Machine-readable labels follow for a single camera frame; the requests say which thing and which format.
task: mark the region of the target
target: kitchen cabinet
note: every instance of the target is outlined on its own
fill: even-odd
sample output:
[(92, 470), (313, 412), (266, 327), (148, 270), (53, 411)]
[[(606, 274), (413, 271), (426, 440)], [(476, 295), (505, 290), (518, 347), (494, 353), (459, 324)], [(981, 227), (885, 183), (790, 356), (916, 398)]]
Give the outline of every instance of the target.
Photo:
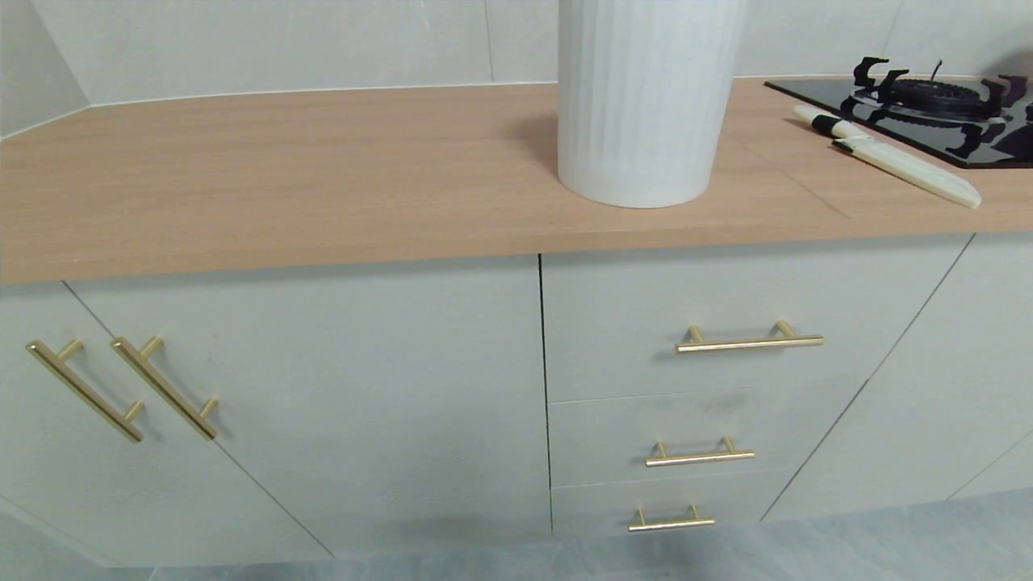
[[(968, 239), (544, 255), (550, 400), (825, 384), (842, 410)], [(706, 341), (772, 338), (780, 319), (823, 344), (676, 354), (691, 326)]]
[[(943, 500), (1033, 430), (1030, 288), (1033, 233), (977, 235), (769, 518)], [(1027, 450), (968, 491), (1033, 484)]]
[[(803, 465), (856, 386), (824, 383), (567, 401), (549, 406), (554, 487)], [(647, 458), (737, 450), (753, 458), (647, 467)]]
[[(627, 534), (643, 520), (692, 528), (684, 521), (696, 516), (717, 526), (754, 524), (791, 477), (792, 470), (766, 470), (559, 488), (553, 491), (554, 526), (559, 536), (585, 537)], [(693, 506), (696, 515), (690, 514)]]
[[(26, 350), (82, 344), (70, 370), (131, 428), (105, 421)], [(108, 347), (61, 283), (0, 289), (0, 496), (103, 564), (330, 556), (218, 446), (198, 437)], [(133, 444), (129, 437), (142, 437)]]
[(549, 537), (537, 266), (532, 255), (71, 287), (133, 346), (161, 336), (156, 371), (194, 409), (217, 397), (219, 446), (342, 557)]
[(1033, 487), (1033, 435), (1023, 438), (951, 498)]

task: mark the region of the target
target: knife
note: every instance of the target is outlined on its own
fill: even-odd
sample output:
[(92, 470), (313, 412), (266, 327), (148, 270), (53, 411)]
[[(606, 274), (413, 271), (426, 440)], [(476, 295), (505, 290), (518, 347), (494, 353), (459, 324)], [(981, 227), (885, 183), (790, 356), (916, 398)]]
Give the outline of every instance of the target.
[(817, 132), (833, 137), (834, 146), (862, 161), (966, 208), (978, 208), (982, 202), (979, 191), (966, 180), (918, 159), (906, 151), (877, 141), (849, 121), (807, 105), (794, 106), (792, 113), (800, 120), (809, 123)]

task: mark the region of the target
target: gas stove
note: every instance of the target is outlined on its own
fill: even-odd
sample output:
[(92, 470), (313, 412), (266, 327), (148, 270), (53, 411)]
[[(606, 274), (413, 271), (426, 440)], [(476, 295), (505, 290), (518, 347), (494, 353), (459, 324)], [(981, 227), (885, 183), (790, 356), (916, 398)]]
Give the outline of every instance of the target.
[(943, 82), (866, 57), (853, 79), (770, 81), (766, 86), (914, 146), (959, 167), (1033, 167), (1033, 88), (1027, 77)]

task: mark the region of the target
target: white ribbed vase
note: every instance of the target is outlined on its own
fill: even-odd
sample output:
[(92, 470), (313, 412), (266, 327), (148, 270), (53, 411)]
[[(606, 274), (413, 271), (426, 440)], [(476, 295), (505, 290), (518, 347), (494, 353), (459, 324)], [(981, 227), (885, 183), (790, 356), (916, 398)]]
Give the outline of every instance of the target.
[(661, 208), (707, 189), (748, 0), (560, 0), (560, 181)]

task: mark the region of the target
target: gold bar pull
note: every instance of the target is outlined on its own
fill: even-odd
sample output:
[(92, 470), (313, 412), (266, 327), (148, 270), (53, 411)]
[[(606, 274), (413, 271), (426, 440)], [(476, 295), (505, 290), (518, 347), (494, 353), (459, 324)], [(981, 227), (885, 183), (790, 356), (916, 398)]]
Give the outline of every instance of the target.
[(656, 442), (657, 449), (660, 451), (659, 458), (647, 458), (646, 467), (647, 468), (662, 468), (664, 466), (684, 466), (686, 464), (702, 464), (706, 462), (727, 462), (729, 460), (750, 460), (756, 457), (756, 453), (752, 450), (737, 450), (735, 445), (732, 444), (731, 438), (724, 436), (721, 438), (724, 442), (724, 452), (716, 452), (712, 454), (693, 454), (691, 456), (667, 456), (667, 451), (663, 448), (663, 442)]
[(134, 401), (132, 405), (129, 406), (129, 411), (123, 416), (119, 414), (109, 403), (104, 401), (97, 392), (93, 391), (90, 386), (86, 385), (86, 381), (79, 376), (74, 371), (71, 370), (65, 361), (76, 351), (83, 348), (83, 342), (79, 339), (73, 339), (68, 342), (57, 355), (54, 354), (42, 341), (32, 341), (25, 346), (26, 349), (32, 354), (32, 357), (36, 358), (39, 363), (43, 364), (43, 367), (48, 371), (54, 373), (54, 375), (61, 379), (61, 383), (68, 386), (72, 392), (75, 393), (83, 401), (87, 403), (90, 407), (94, 409), (97, 414), (107, 420), (120, 434), (126, 436), (126, 439), (133, 444), (139, 444), (144, 440), (144, 432), (139, 431), (136, 426), (132, 425), (132, 421), (139, 415), (144, 409), (143, 401)]
[(717, 524), (717, 521), (711, 518), (699, 518), (699, 513), (696, 511), (696, 506), (691, 504), (689, 510), (692, 511), (692, 518), (689, 520), (667, 520), (660, 522), (646, 522), (646, 515), (643, 514), (643, 510), (638, 509), (638, 522), (632, 522), (628, 525), (628, 532), (649, 532), (651, 530), (674, 530), (678, 528), (692, 528), (694, 526), (708, 526), (711, 524)]
[(184, 399), (176, 391), (176, 388), (148, 361), (148, 358), (163, 344), (164, 341), (161, 337), (151, 337), (151, 340), (144, 345), (143, 349), (136, 350), (136, 347), (132, 346), (132, 343), (125, 337), (116, 337), (112, 341), (112, 348), (118, 351), (122, 356), (122, 359), (129, 364), (129, 367), (132, 367), (133, 371), (139, 374), (149, 386), (154, 388), (154, 391), (158, 392), (158, 395), (168, 402), (168, 405), (173, 406), (173, 409), (178, 411), (188, 424), (193, 426), (201, 437), (205, 439), (215, 439), (215, 436), (219, 435), (219, 432), (215, 429), (215, 426), (208, 422), (208, 417), (219, 404), (219, 400), (213, 397), (205, 402), (200, 411), (194, 409), (190, 402)]
[(691, 341), (678, 343), (675, 353), (700, 353), (700, 351), (724, 351), (730, 349), (757, 349), (761, 347), (817, 347), (825, 344), (825, 338), (821, 335), (796, 335), (789, 327), (789, 324), (779, 319), (775, 324), (781, 337), (760, 337), (756, 339), (733, 339), (731, 341), (703, 341), (703, 334), (699, 328), (693, 325), (689, 327)]

